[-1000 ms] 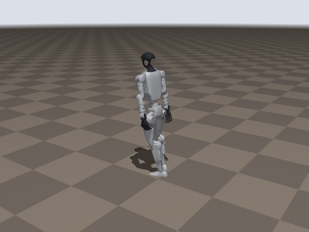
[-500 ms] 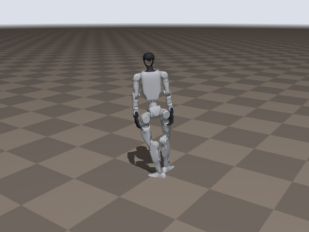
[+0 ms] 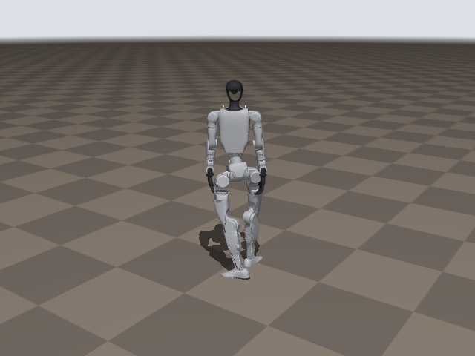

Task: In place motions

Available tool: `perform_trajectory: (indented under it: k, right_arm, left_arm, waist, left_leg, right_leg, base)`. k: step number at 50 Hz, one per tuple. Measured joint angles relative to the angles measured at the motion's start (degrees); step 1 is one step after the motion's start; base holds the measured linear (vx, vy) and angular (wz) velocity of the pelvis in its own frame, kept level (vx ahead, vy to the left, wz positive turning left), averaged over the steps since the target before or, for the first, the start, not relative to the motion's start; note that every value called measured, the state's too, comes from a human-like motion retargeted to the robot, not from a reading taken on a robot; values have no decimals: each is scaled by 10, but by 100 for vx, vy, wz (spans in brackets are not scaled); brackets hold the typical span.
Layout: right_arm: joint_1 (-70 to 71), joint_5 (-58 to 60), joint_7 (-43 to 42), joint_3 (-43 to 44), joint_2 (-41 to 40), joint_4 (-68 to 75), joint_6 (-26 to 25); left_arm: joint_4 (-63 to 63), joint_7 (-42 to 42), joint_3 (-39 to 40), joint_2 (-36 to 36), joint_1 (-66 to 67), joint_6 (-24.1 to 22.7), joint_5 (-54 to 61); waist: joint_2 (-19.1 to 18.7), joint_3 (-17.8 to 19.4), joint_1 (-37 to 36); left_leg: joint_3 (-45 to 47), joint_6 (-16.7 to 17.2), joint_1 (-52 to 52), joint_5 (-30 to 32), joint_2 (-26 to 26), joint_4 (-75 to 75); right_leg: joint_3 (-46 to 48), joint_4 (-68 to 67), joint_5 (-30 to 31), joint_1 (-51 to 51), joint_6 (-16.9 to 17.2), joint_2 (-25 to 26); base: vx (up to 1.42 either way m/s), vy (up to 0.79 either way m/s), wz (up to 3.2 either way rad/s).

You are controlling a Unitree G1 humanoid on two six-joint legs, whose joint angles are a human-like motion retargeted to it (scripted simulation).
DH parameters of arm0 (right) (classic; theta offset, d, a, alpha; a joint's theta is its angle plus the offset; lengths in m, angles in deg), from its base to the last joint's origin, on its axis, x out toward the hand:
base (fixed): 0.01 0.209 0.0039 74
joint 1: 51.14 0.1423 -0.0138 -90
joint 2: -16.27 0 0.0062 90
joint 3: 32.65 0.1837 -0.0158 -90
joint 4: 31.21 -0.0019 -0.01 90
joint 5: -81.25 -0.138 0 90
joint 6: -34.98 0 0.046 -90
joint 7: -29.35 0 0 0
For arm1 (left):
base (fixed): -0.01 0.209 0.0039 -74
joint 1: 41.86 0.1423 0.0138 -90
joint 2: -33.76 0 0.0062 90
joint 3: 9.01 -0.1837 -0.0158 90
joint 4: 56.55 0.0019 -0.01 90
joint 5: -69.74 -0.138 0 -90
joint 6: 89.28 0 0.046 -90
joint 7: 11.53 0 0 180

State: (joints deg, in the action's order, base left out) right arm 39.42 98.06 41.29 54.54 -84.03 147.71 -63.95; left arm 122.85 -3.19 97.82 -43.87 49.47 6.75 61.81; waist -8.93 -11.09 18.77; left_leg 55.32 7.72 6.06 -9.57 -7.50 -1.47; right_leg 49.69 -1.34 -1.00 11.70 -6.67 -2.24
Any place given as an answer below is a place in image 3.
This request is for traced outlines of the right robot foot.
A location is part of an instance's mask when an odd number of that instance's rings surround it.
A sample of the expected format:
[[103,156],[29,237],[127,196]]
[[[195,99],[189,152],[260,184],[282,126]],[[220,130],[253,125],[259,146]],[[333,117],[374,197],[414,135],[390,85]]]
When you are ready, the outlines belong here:
[[249,267],[253,265],[254,263],[257,263],[258,261],[260,261],[262,258],[263,258],[262,256],[254,256],[254,259],[250,260],[250,257],[248,257],[243,261],[243,265],[245,267]]

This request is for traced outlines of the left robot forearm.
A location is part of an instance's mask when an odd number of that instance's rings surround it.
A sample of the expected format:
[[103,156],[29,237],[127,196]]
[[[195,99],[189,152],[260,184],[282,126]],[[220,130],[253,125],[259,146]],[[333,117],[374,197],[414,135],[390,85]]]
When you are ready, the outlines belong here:
[[213,173],[214,173],[214,155],[215,155],[215,150],[212,148],[209,148],[209,140],[206,140],[206,173],[208,168],[212,168]]

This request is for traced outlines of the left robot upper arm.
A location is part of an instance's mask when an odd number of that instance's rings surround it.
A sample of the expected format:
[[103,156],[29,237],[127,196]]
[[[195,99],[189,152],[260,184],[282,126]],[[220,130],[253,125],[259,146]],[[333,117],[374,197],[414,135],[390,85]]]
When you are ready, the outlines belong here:
[[220,111],[212,111],[209,113],[207,117],[207,134],[209,140],[209,148],[216,148],[217,147],[217,124],[216,121],[218,120],[218,114]]

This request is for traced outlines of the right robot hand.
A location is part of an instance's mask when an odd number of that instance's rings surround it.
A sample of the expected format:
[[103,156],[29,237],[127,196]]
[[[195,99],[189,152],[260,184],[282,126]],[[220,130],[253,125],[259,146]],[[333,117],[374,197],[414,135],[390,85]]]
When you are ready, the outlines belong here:
[[261,169],[260,176],[261,176],[261,181],[258,183],[259,189],[258,189],[257,192],[254,193],[255,195],[259,195],[263,192],[263,188],[264,188],[264,185],[265,185],[265,176],[266,176],[266,169],[265,168]]

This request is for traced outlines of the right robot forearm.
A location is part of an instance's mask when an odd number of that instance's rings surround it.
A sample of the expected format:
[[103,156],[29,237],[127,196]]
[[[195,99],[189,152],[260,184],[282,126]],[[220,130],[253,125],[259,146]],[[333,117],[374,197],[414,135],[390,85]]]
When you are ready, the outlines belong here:
[[263,148],[259,148],[255,151],[256,157],[257,157],[257,165],[258,165],[258,171],[261,172],[262,168],[266,169],[266,157],[265,157],[265,145],[264,145],[264,140],[262,139],[263,143]]

